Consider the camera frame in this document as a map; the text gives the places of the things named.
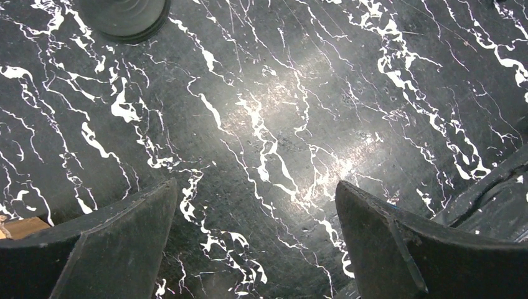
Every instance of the black disc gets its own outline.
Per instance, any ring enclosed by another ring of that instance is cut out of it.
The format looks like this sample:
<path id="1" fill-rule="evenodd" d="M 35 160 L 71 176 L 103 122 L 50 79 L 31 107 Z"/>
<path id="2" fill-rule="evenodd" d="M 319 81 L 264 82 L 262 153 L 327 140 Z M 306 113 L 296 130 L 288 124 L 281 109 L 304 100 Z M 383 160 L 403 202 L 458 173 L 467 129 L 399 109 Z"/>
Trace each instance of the black disc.
<path id="1" fill-rule="evenodd" d="M 135 44 L 155 35 L 169 15 L 171 0 L 81 0 L 83 20 L 115 42 Z"/>

